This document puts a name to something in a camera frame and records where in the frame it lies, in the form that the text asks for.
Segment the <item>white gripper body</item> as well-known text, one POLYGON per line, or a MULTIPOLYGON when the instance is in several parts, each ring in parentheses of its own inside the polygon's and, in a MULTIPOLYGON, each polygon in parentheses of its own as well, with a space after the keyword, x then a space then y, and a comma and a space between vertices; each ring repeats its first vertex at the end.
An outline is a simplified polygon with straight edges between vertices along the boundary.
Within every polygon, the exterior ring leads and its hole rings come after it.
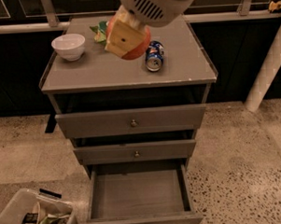
POLYGON ((142 24, 163 27, 183 14, 194 0, 120 0, 142 24))

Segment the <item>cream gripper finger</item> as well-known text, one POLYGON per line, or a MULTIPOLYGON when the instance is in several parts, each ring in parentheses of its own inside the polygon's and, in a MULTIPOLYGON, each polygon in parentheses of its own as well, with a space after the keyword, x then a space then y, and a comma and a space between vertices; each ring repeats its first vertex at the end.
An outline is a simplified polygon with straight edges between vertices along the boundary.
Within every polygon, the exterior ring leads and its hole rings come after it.
POLYGON ((120 6, 107 24, 105 49, 121 59, 141 57, 147 50, 146 25, 120 6))

